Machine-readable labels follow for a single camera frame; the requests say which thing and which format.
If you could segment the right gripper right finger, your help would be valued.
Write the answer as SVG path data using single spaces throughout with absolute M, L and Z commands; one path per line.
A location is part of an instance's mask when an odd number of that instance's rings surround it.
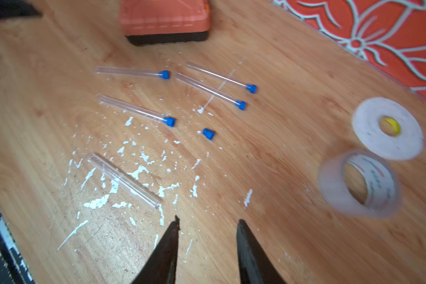
M 285 284 L 245 220 L 238 222 L 236 240 L 242 284 Z

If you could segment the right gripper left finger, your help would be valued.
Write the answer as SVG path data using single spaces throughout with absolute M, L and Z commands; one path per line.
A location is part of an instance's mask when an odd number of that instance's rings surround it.
M 174 284 L 178 261 L 180 219 L 175 215 L 132 284 Z

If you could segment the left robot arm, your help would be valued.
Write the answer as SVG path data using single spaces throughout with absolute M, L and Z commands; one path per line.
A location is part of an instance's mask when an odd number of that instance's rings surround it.
M 0 20 L 42 16 L 42 12 L 27 1 L 0 0 Z

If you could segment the clear test tube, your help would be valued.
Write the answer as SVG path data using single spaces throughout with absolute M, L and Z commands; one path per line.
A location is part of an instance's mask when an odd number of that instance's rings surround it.
M 150 111 L 148 109 L 145 109 L 143 107 L 137 106 L 137 105 L 133 105 L 133 104 L 129 104 L 126 103 L 124 101 L 118 100 L 118 99 L 114 99 L 108 96 L 104 96 L 104 95 L 98 95 L 97 96 L 98 101 L 100 104 L 104 104 L 106 106 L 109 107 L 113 107 L 113 108 L 117 108 L 119 110 L 125 111 L 125 112 L 130 112 L 134 115 L 137 116 L 141 116 L 153 121 L 157 121 L 160 123 L 163 123 L 163 119 L 164 117 L 169 117 L 168 115 L 165 114 L 161 114 L 158 112 L 154 112 L 154 111 Z
M 118 166 L 107 160 L 98 153 L 89 153 L 86 155 L 87 161 L 99 169 L 105 176 L 108 176 L 113 181 L 117 182 L 120 187 L 127 191 L 131 196 L 146 203 L 153 209 L 161 206 L 160 199 L 148 189 L 143 188 L 135 179 L 126 174 Z
M 186 75 L 183 75 L 181 73 L 177 73 L 176 74 L 176 79 L 178 81 L 180 81 L 180 82 L 183 82 L 183 83 L 185 83 L 185 84 L 187 84 L 187 85 L 189 85 L 189 86 L 191 86 L 191 87 L 199 90 L 199 91 L 208 93 L 208 94 L 210 94 L 213 97 L 216 97 L 218 99 L 222 99 L 223 101 L 231 103 L 232 105 L 236 106 L 235 102 L 238 99 L 235 99 L 234 97 L 232 97 L 231 95 L 226 94 L 223 91 L 220 91 L 218 89 L 210 87 L 210 86 L 208 86 L 208 85 L 206 85 L 206 84 L 204 84 L 204 83 L 202 83 L 200 81 L 192 79 L 192 78 L 190 78 L 190 77 L 188 77 Z
M 143 70 L 143 69 L 98 66 L 95 72 L 99 74 L 109 74 L 109 75 L 117 75 L 117 76 L 136 76 L 136 77 L 161 79 L 159 77 L 160 71 L 151 71 L 151 70 Z
M 223 75 L 221 75 L 221 74 L 219 74 L 219 73 L 216 73 L 216 72 L 214 72 L 214 71 L 211 71 L 211 70 L 209 70 L 209 69 L 206 69 L 206 68 L 205 68 L 205 67 L 203 67 L 203 66 L 196 65 L 196 64 L 191 63 L 191 62 L 187 63 L 187 64 L 186 64 L 186 66 L 187 66 L 188 68 L 190 68 L 190 69 L 193 69 L 193 70 L 195 70 L 195 71 L 198 71 L 198 72 L 204 73 L 204 74 L 206 74 L 206 75 L 208 75 L 208 76 L 212 76 L 212 77 L 214 77 L 214 78 L 221 79 L 221 80 L 223 80 L 223 81 L 229 82 L 229 83 L 231 83 L 231 84 L 233 84 L 233 85 L 236 85 L 236 86 L 241 86 L 241 87 L 243 87 L 244 89 L 246 89 L 246 85 L 248 84 L 248 83 L 244 83 L 244 82 L 241 82 L 241 81 L 238 81 L 238 80 L 234 80 L 234 79 L 232 79 L 232 78 L 230 78 L 230 77 L 227 77 L 227 76 L 223 76 Z

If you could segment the blue stopper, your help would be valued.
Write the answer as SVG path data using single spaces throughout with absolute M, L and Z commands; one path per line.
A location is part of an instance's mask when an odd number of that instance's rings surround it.
M 159 72 L 159 77 L 162 79 L 170 79 L 170 72 L 169 71 L 160 71 Z
M 215 136 L 215 131 L 210 130 L 210 129 L 203 129 L 202 130 L 202 134 L 208 139 L 208 140 L 212 140 L 213 137 Z
M 236 105 L 237 108 L 239 108 L 240 110 L 244 111 L 246 109 L 247 103 L 244 102 L 244 101 L 237 100 L 235 102 L 235 105 Z
M 256 92 L 257 92 L 257 85 L 254 85 L 254 84 L 247 84 L 247 85 L 246 85 L 246 89 L 247 89 L 250 93 L 256 93 Z
M 164 117 L 163 122 L 169 127 L 174 127 L 176 119 L 173 117 Z

